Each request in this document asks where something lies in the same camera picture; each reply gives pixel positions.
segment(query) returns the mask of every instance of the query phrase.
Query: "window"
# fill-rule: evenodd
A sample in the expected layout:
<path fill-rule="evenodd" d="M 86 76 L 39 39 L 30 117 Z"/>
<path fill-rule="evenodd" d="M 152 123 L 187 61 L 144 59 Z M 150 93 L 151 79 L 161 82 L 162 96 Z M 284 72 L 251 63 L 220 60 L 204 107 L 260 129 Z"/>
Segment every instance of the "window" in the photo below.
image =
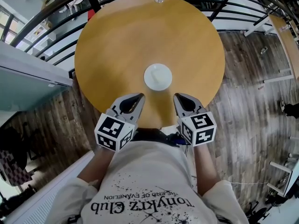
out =
<path fill-rule="evenodd" d="M 9 17 L 11 14 L 2 6 L 0 6 L 0 37 L 2 38 L 3 31 L 5 26 L 8 25 Z M 13 19 L 10 22 L 8 33 L 5 37 L 5 42 L 10 43 L 15 36 L 19 33 L 19 31 L 25 26 L 23 22 L 13 16 Z"/>

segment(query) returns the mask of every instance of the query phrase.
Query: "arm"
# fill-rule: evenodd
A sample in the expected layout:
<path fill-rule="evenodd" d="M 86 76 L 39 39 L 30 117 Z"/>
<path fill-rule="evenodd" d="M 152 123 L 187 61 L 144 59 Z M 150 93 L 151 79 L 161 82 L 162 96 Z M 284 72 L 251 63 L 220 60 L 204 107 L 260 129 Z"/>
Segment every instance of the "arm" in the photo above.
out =
<path fill-rule="evenodd" d="M 194 156 L 197 176 L 197 192 L 203 196 L 220 181 L 220 177 L 217 174 L 206 144 L 194 147 Z"/>
<path fill-rule="evenodd" d="M 194 148 L 197 191 L 209 203 L 220 223 L 248 224 L 228 181 L 221 181 L 207 145 Z"/>
<path fill-rule="evenodd" d="M 82 208 L 98 193 L 114 152 L 101 148 L 77 178 L 69 180 L 57 193 L 46 224 L 61 224 L 79 215 Z M 89 185 L 97 181 L 96 187 Z"/>
<path fill-rule="evenodd" d="M 96 189 L 99 189 L 113 156 L 113 151 L 101 148 L 78 175 L 78 178 L 87 183 L 97 181 Z"/>

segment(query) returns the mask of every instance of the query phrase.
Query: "white radiator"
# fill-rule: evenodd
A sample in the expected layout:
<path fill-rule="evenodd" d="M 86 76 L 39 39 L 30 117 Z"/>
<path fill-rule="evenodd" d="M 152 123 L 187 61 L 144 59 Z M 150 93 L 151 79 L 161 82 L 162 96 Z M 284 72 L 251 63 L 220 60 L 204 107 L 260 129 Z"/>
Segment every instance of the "white radiator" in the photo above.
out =
<path fill-rule="evenodd" d="M 14 210 L 6 219 L 4 224 L 43 224 L 51 209 L 56 193 L 66 182 L 77 177 L 82 169 L 93 158 L 93 151 L 89 151 L 60 175 L 54 178 L 21 206 Z"/>

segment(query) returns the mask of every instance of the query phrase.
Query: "white bowl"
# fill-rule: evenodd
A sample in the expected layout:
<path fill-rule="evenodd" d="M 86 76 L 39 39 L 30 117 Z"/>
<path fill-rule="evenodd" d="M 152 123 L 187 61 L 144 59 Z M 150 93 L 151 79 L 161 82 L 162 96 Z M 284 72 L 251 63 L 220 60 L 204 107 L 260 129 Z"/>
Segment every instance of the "white bowl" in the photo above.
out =
<path fill-rule="evenodd" d="M 144 72 L 144 82 L 154 91 L 163 91 L 170 86 L 172 73 L 166 65 L 152 64 Z"/>

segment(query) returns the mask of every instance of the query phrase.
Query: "white t-shirt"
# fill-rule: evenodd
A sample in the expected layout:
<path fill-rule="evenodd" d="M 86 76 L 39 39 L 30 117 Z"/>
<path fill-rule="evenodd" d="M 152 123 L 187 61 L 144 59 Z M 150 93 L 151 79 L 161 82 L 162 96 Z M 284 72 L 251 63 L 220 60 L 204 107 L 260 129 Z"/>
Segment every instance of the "white t-shirt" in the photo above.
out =
<path fill-rule="evenodd" d="M 114 156 L 99 191 L 81 179 L 69 181 L 46 223 L 67 223 L 78 214 L 83 224 L 248 223 L 229 182 L 200 197 L 184 152 L 148 141 L 130 142 Z"/>

